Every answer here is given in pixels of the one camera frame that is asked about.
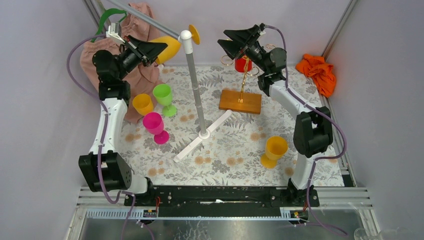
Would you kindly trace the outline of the red wine glass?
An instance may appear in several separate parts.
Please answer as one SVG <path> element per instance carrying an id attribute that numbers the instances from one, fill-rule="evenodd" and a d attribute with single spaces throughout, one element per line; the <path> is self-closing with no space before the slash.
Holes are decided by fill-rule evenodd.
<path id="1" fill-rule="evenodd" d="M 239 73 L 249 72 L 252 68 L 252 61 L 246 55 L 234 60 L 234 69 Z"/>

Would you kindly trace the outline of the yellow wine glass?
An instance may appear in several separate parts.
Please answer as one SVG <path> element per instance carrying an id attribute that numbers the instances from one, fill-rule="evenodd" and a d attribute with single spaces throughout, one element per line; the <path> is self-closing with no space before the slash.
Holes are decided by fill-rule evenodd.
<path id="1" fill-rule="evenodd" d="M 148 94 L 142 93 L 135 96 L 132 100 L 132 105 L 135 110 L 142 116 L 154 111 L 154 105 L 151 97 Z"/>
<path id="2" fill-rule="evenodd" d="M 276 167 L 279 159 L 288 151 L 287 141 L 280 136 L 270 137 L 265 144 L 265 152 L 260 157 L 260 163 L 268 169 Z"/>
<path id="3" fill-rule="evenodd" d="M 201 43 L 200 35 L 197 28 L 190 24 L 188 30 L 183 30 L 177 39 L 171 36 L 161 36 L 156 39 L 149 40 L 150 43 L 163 43 L 167 47 L 157 56 L 155 62 L 158 65 L 164 64 L 172 59 L 180 50 L 181 46 L 186 55 L 193 53 L 193 43 L 199 45 Z"/>

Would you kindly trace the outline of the green wine glass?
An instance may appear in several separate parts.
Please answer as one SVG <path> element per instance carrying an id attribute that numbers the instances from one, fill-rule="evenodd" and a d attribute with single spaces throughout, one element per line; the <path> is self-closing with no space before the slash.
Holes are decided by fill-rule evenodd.
<path id="1" fill-rule="evenodd" d="M 165 117 L 172 117 L 177 113 L 177 108 L 173 105 L 173 93 L 168 84 L 159 84 L 153 89 L 153 96 L 156 101 L 163 106 L 162 114 Z"/>

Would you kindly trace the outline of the yellow wine glass front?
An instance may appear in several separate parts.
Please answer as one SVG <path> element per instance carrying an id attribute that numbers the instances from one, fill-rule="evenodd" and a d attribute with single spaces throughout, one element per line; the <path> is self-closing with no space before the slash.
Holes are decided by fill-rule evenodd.
<path id="1" fill-rule="evenodd" d="M 154 105 L 151 97 L 148 94 L 142 93 L 135 96 L 132 100 L 132 105 L 135 110 L 142 116 L 154 111 Z"/>

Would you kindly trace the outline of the pink wine glass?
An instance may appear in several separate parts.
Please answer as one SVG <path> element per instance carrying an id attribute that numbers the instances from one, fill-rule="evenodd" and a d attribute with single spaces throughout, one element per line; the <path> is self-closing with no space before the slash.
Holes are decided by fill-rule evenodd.
<path id="1" fill-rule="evenodd" d="M 158 145 L 168 142 L 170 136 L 165 130 L 162 116 L 157 112 L 148 113 L 142 120 L 143 126 L 153 135 L 153 140 Z"/>

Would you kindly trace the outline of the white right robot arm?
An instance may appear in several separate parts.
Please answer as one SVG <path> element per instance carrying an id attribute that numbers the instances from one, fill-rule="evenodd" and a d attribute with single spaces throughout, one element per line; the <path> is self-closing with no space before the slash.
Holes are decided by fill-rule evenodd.
<path id="1" fill-rule="evenodd" d="M 293 143 L 298 152 L 294 174 L 290 178 L 292 189 L 287 191 L 287 201 L 293 206 L 306 199 L 305 190 L 312 186 L 316 161 L 323 158 L 333 143 L 333 120 L 327 107 L 310 105 L 289 87 L 286 47 L 266 50 L 259 42 L 265 29 L 278 31 L 277 27 L 261 23 L 247 29 L 226 29 L 227 40 L 217 42 L 232 59 L 248 57 L 262 70 L 257 77 L 258 87 L 272 100 L 277 101 L 295 120 Z"/>

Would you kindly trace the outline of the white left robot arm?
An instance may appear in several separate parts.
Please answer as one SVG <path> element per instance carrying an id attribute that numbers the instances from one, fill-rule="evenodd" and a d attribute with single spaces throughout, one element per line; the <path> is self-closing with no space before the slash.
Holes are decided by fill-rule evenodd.
<path id="1" fill-rule="evenodd" d="M 155 192 L 149 179 L 134 176 L 130 166 L 117 151 L 120 133 L 131 98 L 131 86 L 124 78 L 136 67 L 152 65 L 168 47 L 165 42 L 120 39 L 123 51 L 113 54 L 98 50 L 92 57 L 99 79 L 100 118 L 89 153 L 81 155 L 78 166 L 92 192 L 122 191 L 136 194 L 144 206 L 152 204 Z"/>

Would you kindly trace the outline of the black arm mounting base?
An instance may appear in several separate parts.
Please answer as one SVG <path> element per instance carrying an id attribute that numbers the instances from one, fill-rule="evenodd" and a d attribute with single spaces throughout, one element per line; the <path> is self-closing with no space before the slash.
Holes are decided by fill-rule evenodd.
<path id="1" fill-rule="evenodd" d="M 177 186 L 149 184 L 124 205 L 152 207 L 159 217 L 278 217 L 280 208 L 319 207 L 317 191 L 293 186 Z"/>

